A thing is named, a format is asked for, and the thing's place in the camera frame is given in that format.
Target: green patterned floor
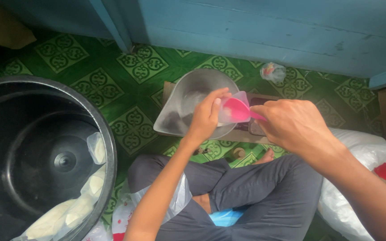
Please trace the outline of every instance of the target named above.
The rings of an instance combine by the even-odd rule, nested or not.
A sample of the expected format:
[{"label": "green patterned floor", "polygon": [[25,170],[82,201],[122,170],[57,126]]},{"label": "green patterned floor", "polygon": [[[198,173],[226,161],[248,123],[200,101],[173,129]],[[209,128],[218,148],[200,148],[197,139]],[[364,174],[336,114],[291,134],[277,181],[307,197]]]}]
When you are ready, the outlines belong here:
[{"label": "green patterned floor", "polygon": [[[180,138],[160,136],[153,122],[162,108],[164,81],[176,82],[192,69],[213,68],[231,77],[240,90],[310,100],[316,104],[329,127],[382,134],[378,98],[367,88],[367,79],[287,68],[280,84],[263,80],[262,63],[162,48],[138,46],[136,55],[123,54],[113,40],[54,32],[34,32],[38,41],[0,58],[0,76],[36,75],[59,81],[78,90],[101,110],[115,134],[118,174],[115,191],[120,189],[126,171],[139,154],[167,154],[176,150]],[[228,157],[231,167],[251,164],[268,148],[276,156],[286,152],[276,146],[209,140],[203,148],[212,151],[192,157],[207,162]],[[230,150],[243,147],[243,160],[233,160]],[[115,194],[103,219],[111,221]],[[305,238],[318,241],[324,234],[344,240],[315,217]]]}]

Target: dark gray pants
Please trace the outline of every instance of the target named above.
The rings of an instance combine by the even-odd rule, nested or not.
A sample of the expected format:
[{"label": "dark gray pants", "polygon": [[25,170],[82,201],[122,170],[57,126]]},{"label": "dark gray pants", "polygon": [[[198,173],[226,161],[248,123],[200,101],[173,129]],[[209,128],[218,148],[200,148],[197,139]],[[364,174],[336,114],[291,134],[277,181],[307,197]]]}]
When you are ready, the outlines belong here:
[{"label": "dark gray pants", "polygon": [[[132,193],[149,185],[169,156],[139,156],[128,171]],[[317,208],[323,178],[300,157],[231,169],[225,159],[189,162],[184,170],[193,196],[209,193],[212,212],[248,206],[236,224],[215,226],[193,199],[164,223],[157,241],[301,241]]]}]

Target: bare foot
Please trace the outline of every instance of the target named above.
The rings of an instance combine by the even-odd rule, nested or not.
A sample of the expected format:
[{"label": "bare foot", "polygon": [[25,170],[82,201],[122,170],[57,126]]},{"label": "bare foot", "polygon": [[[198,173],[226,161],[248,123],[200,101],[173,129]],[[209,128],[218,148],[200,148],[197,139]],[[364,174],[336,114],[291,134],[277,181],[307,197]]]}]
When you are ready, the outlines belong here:
[{"label": "bare foot", "polygon": [[273,152],[272,148],[269,148],[266,151],[266,153],[263,155],[263,157],[260,158],[258,161],[254,162],[252,165],[270,162],[273,160],[274,157],[275,157],[275,153]]},{"label": "bare foot", "polygon": [[211,205],[209,204],[209,194],[203,194],[198,196],[193,196],[193,200],[195,200],[203,209],[205,209],[207,214],[211,213]]}]

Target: black bucket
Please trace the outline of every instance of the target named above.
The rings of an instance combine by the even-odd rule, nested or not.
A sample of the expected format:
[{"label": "black bucket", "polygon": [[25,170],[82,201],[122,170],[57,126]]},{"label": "black bucket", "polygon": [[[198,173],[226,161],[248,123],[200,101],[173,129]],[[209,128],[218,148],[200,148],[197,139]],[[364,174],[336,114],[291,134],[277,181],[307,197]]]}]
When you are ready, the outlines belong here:
[{"label": "black bucket", "polygon": [[100,167],[86,143],[98,131],[107,157],[101,196],[61,240],[82,240],[106,208],[116,175],[113,134],[98,108],[66,85],[33,76],[0,78],[0,241],[21,235],[55,205],[80,196]]}]

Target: pink scoop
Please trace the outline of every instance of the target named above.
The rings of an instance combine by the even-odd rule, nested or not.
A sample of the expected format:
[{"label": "pink scoop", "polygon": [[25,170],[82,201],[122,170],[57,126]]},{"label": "pink scoop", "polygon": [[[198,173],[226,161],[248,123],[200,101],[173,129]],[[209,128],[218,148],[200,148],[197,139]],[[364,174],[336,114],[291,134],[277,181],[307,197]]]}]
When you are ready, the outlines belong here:
[{"label": "pink scoop", "polygon": [[263,116],[250,111],[250,108],[237,98],[228,99],[226,103],[224,103],[223,107],[230,109],[231,117],[234,122],[239,122],[241,120],[243,121],[248,117],[267,121]]}]

